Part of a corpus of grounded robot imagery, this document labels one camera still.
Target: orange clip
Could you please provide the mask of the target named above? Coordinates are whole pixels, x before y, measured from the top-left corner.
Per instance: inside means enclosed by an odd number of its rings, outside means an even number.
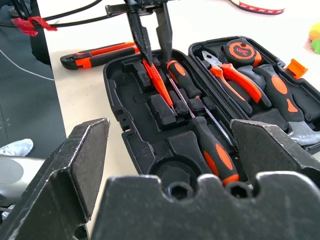
[[[295,59],[291,59],[291,63],[285,68],[290,70],[294,74],[295,79],[300,79],[308,71],[308,68],[304,67],[300,62]]]

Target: red tape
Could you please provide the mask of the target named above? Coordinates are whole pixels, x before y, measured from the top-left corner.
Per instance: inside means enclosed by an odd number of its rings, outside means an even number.
[[[22,18],[12,19],[12,22],[16,25],[18,29],[21,30],[24,34],[29,34],[31,37],[37,36],[38,32],[35,30],[35,26],[31,23],[31,21],[38,22],[44,29],[48,31],[57,31],[56,27],[50,26],[42,17],[40,16],[31,16],[28,20],[24,20]]]

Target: tape measure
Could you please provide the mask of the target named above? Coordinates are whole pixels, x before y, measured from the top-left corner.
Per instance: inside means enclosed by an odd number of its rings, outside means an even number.
[[[236,67],[257,67],[262,61],[260,53],[244,37],[229,41],[224,48],[224,55]]]

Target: screwdriver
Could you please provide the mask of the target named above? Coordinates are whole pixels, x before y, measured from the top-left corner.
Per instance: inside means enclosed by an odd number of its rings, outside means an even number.
[[[174,80],[169,74],[167,74],[167,77],[179,98],[188,106],[187,101],[181,94]],[[195,116],[189,107],[188,110],[192,117],[192,120],[189,123],[189,128],[194,131],[204,159],[213,174],[221,179],[224,186],[228,183],[238,181],[239,174],[232,159],[210,131],[205,117]]]
[[[149,65],[147,63],[147,61],[143,58],[142,64],[146,70],[146,73],[148,74],[149,78],[151,79],[155,89],[158,91],[158,93],[163,97],[165,102],[169,105],[169,107],[175,113],[176,111],[174,109],[174,103],[172,102],[170,95],[166,89],[165,83],[162,80],[162,78],[161,78],[157,68],[153,64],[153,62],[151,63],[151,65]]]
[[[167,70],[170,76],[173,78],[173,80],[178,84],[178,86],[185,90],[186,94],[190,99],[193,99],[193,98],[200,99],[202,92],[194,85],[189,73],[184,69],[184,67],[179,62],[177,62],[176,60],[170,61],[167,65]],[[205,105],[203,106],[204,106],[205,112],[212,119],[212,121],[217,126],[217,128],[222,133],[222,135],[226,138],[228,143],[232,147],[234,147],[232,140],[230,139],[229,135],[226,133],[224,128],[219,124],[219,122],[212,115],[209,109]]]

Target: pliers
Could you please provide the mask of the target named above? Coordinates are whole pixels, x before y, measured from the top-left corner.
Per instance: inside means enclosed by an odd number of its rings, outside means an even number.
[[[238,72],[231,63],[222,63],[219,59],[207,51],[202,51],[203,59],[210,66],[210,72],[220,83],[224,91],[241,107],[241,109],[250,116],[253,112],[248,102],[237,93],[225,80],[231,80],[238,83],[251,96],[253,101],[265,109],[271,108],[271,102],[261,88],[250,78]]]
[[[124,0],[125,4],[108,5],[109,16],[127,14],[133,40],[142,57],[152,66],[152,50],[147,28],[142,26],[140,16],[156,13],[159,26],[156,28],[159,44],[162,50],[162,60],[168,63],[172,54],[172,27],[169,18],[167,2],[171,0]]]

